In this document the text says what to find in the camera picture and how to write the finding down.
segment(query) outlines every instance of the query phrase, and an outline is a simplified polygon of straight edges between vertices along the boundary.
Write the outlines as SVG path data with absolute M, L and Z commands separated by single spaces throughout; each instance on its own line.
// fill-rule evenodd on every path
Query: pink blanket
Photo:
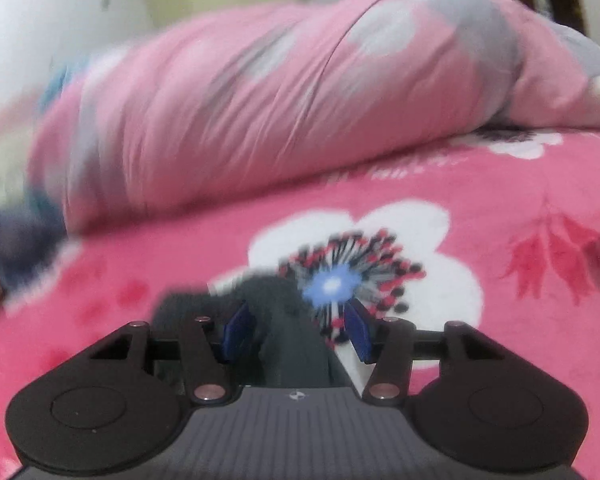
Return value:
M 70 85 L 46 115 L 29 184 L 75 231 L 235 198 L 494 118 L 600 127 L 587 100 L 600 49 L 587 44 L 581 59 L 570 46 L 515 0 L 210 14 L 105 56 Z
M 17 468 L 4 410 L 29 381 L 148 319 L 172 288 L 220 288 L 353 232 L 366 242 L 395 236 L 378 260 L 389 253 L 392 263 L 420 267 L 387 286 L 360 275 L 349 292 L 354 273 L 314 272 L 302 286 L 318 311 L 328 309 L 333 338 L 342 327 L 334 303 L 347 294 L 422 329 L 450 319 L 480 327 L 584 398 L 590 428 L 575 466 L 600 480 L 600 134 L 565 130 L 439 141 L 258 200 L 83 240 L 0 317 L 0 480 Z M 349 344 L 336 352 L 362 384 L 369 368 Z M 424 365 L 415 386 L 434 375 Z

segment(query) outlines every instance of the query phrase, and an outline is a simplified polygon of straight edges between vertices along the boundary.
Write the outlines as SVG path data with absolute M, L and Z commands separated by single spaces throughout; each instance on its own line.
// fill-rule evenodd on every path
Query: bed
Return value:
M 389 253 L 414 272 L 389 287 L 367 274 L 347 289 L 355 273 L 337 267 L 351 254 L 349 240 L 374 236 L 386 243 L 370 266 Z M 299 251 L 329 243 L 343 248 L 340 256 L 304 292 L 317 312 L 328 311 L 327 343 L 357 387 L 370 370 L 338 316 L 352 290 L 377 316 L 421 329 L 464 320 L 583 397 L 590 427 L 574 466 L 600 480 L 600 132 L 573 130 L 475 132 L 67 242 L 54 268 L 0 316 L 0 480 L 18 468 L 3 416 L 21 387 L 122 324 L 150 319 L 170 290 L 222 291 L 250 269 L 276 272 Z M 435 376 L 435 363 L 425 363 L 413 387 Z

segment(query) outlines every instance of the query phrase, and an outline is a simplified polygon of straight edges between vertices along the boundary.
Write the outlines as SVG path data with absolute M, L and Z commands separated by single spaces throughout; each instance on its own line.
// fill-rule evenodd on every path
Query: dark green fabric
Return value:
M 277 276 L 257 276 L 238 284 L 224 296 L 176 293 L 161 303 L 152 328 L 176 333 L 191 313 L 226 318 L 229 305 L 246 301 L 256 318 L 253 340 L 235 365 L 237 381 L 270 388 L 327 388 L 350 386 L 350 379 L 311 319 L 312 308 L 296 283 Z M 181 381 L 179 367 L 164 364 L 158 376 Z

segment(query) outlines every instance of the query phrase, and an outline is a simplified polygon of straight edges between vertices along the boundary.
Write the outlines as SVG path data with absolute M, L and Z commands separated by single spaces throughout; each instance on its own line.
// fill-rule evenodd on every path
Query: gray ribbed panel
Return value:
M 245 388 L 237 402 L 198 410 L 177 441 L 107 480 L 583 480 L 561 467 L 533 475 L 474 470 L 429 447 L 394 409 L 349 388 Z M 17 480 L 60 480 L 35 469 Z

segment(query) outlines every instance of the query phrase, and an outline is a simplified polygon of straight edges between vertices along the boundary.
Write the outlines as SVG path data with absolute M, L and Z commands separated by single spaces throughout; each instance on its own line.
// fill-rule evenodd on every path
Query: flower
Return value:
M 295 279 L 321 332 L 336 343 L 336 353 L 362 389 L 370 367 L 360 364 L 342 322 L 350 298 L 378 317 L 401 317 L 421 330 L 442 330 L 448 320 L 480 322 L 478 281 L 460 261 L 437 252 L 449 226 L 446 210 L 419 200 L 387 204 L 358 221 L 346 211 L 305 211 L 257 233 L 249 266 L 212 280 L 209 289 L 222 292 L 250 270 Z
M 474 132 L 450 141 L 465 146 L 486 146 L 497 155 L 533 160 L 544 155 L 544 145 L 562 144 L 562 135 L 543 130 L 485 130 Z

